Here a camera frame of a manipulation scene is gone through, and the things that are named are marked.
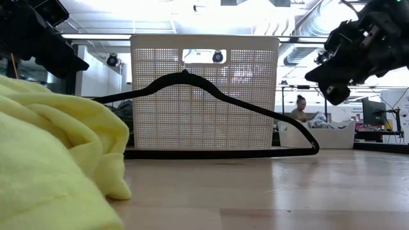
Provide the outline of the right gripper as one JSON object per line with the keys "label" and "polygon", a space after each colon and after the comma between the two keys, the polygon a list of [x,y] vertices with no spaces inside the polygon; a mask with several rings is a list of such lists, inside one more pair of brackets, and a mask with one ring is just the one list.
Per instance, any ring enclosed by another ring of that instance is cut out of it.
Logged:
{"label": "right gripper", "polygon": [[349,97],[349,86],[395,69],[395,0],[370,0],[357,17],[330,32],[324,44],[330,59],[317,58],[317,67],[305,74],[306,80],[320,83],[333,105]]}

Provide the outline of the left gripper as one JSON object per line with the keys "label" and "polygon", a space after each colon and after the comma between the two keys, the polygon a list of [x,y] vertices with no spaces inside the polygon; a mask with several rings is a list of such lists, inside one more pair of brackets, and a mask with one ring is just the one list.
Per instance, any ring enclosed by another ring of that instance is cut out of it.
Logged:
{"label": "left gripper", "polygon": [[59,34],[45,34],[47,22],[27,0],[0,0],[0,47],[60,79],[89,68]]}

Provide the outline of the black ceiling track light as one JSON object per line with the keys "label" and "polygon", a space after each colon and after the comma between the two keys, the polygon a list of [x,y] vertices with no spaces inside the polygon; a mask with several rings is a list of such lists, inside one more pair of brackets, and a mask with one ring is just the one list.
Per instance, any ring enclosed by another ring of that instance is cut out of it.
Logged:
{"label": "black ceiling track light", "polygon": [[331,53],[329,53],[328,51],[319,51],[314,62],[317,65],[322,65],[323,63],[327,62],[330,59],[330,57]]}

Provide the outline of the light grey cloth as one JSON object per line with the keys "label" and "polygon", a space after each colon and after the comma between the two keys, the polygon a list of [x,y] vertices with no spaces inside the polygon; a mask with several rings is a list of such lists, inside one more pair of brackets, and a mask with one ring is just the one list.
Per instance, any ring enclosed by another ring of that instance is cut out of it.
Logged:
{"label": "light grey cloth", "polygon": [[313,119],[307,121],[307,126],[309,128],[334,128],[330,123],[327,122],[327,117],[322,112],[316,113]]}

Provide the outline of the person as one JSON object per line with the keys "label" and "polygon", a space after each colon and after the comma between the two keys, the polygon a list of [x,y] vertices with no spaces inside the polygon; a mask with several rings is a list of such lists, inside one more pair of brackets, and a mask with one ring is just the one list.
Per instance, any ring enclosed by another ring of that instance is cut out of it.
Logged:
{"label": "person", "polygon": [[314,114],[307,114],[304,112],[306,107],[306,99],[302,95],[297,96],[296,105],[297,107],[292,110],[290,117],[300,122],[305,123],[310,121],[319,114],[319,112],[315,112]]}

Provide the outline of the black computer monitor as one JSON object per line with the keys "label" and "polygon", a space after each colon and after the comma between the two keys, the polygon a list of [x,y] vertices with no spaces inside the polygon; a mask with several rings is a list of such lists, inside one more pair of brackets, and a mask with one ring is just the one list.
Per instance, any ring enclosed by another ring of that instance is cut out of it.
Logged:
{"label": "black computer monitor", "polygon": [[382,102],[374,102],[365,98],[362,100],[364,123],[367,125],[384,125],[386,106]]}

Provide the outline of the small white plastic bin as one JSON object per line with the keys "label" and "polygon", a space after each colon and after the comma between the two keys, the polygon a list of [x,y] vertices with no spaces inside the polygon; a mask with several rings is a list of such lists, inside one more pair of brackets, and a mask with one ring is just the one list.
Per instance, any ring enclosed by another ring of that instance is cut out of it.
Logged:
{"label": "small white plastic bin", "polygon": [[[303,126],[317,140],[321,149],[352,149],[355,138],[355,122],[330,123],[332,128],[312,128],[308,123]],[[280,145],[287,148],[310,148],[308,140],[293,125],[279,121]]]}

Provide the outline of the black monitor stand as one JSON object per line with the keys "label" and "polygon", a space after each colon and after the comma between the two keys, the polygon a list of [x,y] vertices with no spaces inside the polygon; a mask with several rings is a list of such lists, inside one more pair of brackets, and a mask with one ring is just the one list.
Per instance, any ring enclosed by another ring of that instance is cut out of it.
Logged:
{"label": "black monitor stand", "polygon": [[379,130],[378,132],[381,135],[393,135],[395,137],[395,143],[397,143],[397,139],[399,139],[400,144],[405,143],[405,134],[403,132],[403,129],[401,128],[401,121],[400,121],[400,111],[401,109],[397,107],[396,109],[390,109],[390,110],[379,110],[377,109],[375,111],[376,114],[381,115],[386,115],[387,113],[391,113],[392,116],[394,117],[396,121],[396,128],[397,130],[393,130],[391,125],[389,125],[389,129],[386,130]]}

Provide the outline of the yellow cloth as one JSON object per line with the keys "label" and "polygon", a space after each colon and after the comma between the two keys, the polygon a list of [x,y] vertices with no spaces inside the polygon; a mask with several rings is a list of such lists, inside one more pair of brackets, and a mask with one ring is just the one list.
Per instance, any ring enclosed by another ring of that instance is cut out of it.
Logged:
{"label": "yellow cloth", "polygon": [[0,230],[124,230],[128,136],[98,102],[0,75]]}

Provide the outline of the black clothes hanger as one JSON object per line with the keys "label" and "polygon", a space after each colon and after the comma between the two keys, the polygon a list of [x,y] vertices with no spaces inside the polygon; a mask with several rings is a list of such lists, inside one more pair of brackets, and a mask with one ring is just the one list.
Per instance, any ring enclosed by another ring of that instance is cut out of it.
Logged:
{"label": "black clothes hanger", "polygon": [[138,98],[142,96],[148,96],[164,89],[168,86],[186,84],[201,88],[207,93],[211,94],[214,98],[227,102],[229,104],[247,109],[264,116],[281,120],[285,123],[293,125],[302,135],[309,141],[310,148],[291,148],[291,149],[261,149],[261,150],[233,150],[233,151],[176,151],[176,150],[126,150],[124,157],[126,159],[148,159],[148,160],[207,160],[207,159],[239,159],[239,158],[278,158],[278,157],[301,157],[318,154],[320,145],[313,135],[298,121],[287,117],[285,115],[269,111],[267,109],[252,105],[250,103],[232,98],[222,93],[214,84],[205,78],[189,73],[187,70],[182,72],[170,73],[163,75],[154,80],[151,84],[145,88],[129,91],[125,93],[118,93],[115,95],[97,97],[93,100],[101,103],[108,104],[111,102],[117,102],[120,100],[126,100],[131,98]]}

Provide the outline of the white perforated laundry basket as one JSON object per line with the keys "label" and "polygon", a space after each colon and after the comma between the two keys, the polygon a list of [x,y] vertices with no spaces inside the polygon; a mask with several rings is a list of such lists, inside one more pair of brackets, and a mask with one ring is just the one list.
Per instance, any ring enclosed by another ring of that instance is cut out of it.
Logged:
{"label": "white perforated laundry basket", "polygon": [[[131,37],[132,87],[187,70],[225,95],[273,110],[279,40],[274,36],[139,34]],[[220,50],[221,63],[212,61]],[[140,150],[264,150],[272,118],[222,102],[200,88],[175,85],[135,98]]]}

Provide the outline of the dark glass door frame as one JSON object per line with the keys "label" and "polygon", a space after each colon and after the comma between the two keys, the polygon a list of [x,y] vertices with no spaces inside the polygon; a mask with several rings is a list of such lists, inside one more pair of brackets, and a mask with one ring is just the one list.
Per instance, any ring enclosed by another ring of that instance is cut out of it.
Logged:
{"label": "dark glass door frame", "polygon": [[5,57],[0,57],[0,74],[9,78],[16,78],[14,67],[17,68],[19,79],[36,82],[48,88],[55,93],[74,95],[75,94],[75,78],[59,79],[43,66],[35,62],[35,58],[29,61],[20,60],[18,63],[13,62]]}

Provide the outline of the ribbed ceiling air duct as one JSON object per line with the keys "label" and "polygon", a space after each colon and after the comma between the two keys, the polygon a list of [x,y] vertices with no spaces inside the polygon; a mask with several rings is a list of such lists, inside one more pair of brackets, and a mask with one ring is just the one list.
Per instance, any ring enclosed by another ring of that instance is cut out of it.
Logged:
{"label": "ribbed ceiling air duct", "polygon": [[294,47],[293,50],[284,58],[285,66],[297,66],[301,60],[316,50],[315,47]]}

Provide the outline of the black metal table frame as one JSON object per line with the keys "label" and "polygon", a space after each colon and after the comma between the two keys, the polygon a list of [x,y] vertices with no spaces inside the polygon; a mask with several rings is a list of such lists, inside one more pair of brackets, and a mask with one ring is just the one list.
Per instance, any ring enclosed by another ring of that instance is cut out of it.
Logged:
{"label": "black metal table frame", "polygon": [[409,144],[389,144],[377,142],[355,142],[354,150],[375,151],[384,153],[398,153],[409,155]]}

